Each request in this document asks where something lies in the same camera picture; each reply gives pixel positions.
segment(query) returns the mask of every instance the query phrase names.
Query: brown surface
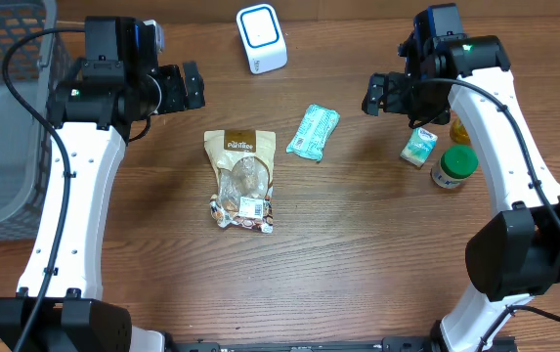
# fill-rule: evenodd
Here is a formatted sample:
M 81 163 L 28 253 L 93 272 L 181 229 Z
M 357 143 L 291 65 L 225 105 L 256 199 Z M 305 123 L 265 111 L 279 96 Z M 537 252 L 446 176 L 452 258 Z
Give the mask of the brown surface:
M 560 18 L 464 25 L 502 39 L 523 111 L 560 182 Z M 430 180 L 431 163 L 452 144 L 448 126 L 429 127 L 441 141 L 416 170 L 399 160 L 408 120 L 360 111 L 372 73 L 403 69 L 396 45 L 410 28 L 409 21 L 286 23 L 287 67 L 252 76 L 232 24 L 167 27 L 161 62 L 197 60 L 207 106 L 158 118 L 126 152 L 108 212 L 105 301 L 129 309 L 135 325 L 169 330 L 179 341 L 427 333 L 463 293 L 464 246 L 490 207 L 481 174 L 454 192 Z M 81 54 L 81 37 L 70 39 Z M 320 164 L 284 152 L 312 103 L 342 116 Z M 210 218 L 216 184 L 203 131 L 223 128 L 277 132 L 272 235 L 222 231 Z M 0 296 L 13 294 L 31 245 L 0 243 Z M 533 303 L 560 313 L 560 286 Z M 560 350 L 560 325 L 528 313 L 504 332 L 525 352 Z
M 269 0 L 281 21 L 413 18 L 433 0 Z M 233 22 L 238 10 L 257 0 L 59 0 L 59 19 L 87 15 L 134 16 L 162 23 Z M 560 16 L 560 0 L 458 0 L 465 17 Z

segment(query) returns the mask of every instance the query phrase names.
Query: green lid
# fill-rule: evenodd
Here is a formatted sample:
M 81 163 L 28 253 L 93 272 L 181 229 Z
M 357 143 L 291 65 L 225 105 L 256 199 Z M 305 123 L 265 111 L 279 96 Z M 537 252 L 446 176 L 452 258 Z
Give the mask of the green lid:
M 453 146 L 443 154 L 440 166 L 449 176 L 455 179 L 465 179 L 477 169 L 477 156 L 470 147 Z

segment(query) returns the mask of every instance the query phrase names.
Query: gray plastic crate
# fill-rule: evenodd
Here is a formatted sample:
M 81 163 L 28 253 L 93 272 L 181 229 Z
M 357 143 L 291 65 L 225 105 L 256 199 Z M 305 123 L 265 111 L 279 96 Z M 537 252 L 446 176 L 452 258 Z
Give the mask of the gray plastic crate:
M 12 44 L 55 24 L 54 0 L 0 0 L 0 240 L 36 237 L 51 163 L 49 135 L 4 85 L 2 61 Z M 55 34 L 20 48 L 9 73 L 18 91 L 45 115 L 47 98 L 69 66 Z

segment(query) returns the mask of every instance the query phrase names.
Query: plastic jar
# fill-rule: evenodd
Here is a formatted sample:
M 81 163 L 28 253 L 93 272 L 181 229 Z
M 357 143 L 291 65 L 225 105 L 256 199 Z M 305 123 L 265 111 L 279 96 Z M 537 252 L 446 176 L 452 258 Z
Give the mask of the plastic jar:
M 453 189 L 475 172 L 477 163 L 477 156 L 470 147 L 453 146 L 432 166 L 432 179 L 442 188 Z
M 452 128 L 449 130 L 449 136 L 458 144 L 471 144 L 471 139 L 468 137 L 468 132 L 459 118 L 456 118 L 452 123 Z

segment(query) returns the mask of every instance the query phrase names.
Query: small packet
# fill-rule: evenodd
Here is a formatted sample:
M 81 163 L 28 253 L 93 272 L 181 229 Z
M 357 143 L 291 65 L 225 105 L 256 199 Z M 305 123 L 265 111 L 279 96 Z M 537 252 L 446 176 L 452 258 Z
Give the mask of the small packet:
M 338 112 L 318 105 L 310 105 L 297 133 L 286 147 L 286 152 L 321 161 L 325 142 L 336 128 L 338 121 L 340 121 Z
M 401 157 L 421 167 L 432 153 L 438 142 L 438 136 L 418 127 L 412 131 L 406 147 L 401 151 Z
M 210 213 L 217 225 L 270 234 L 275 132 L 206 131 L 203 140 L 219 187 L 210 199 Z

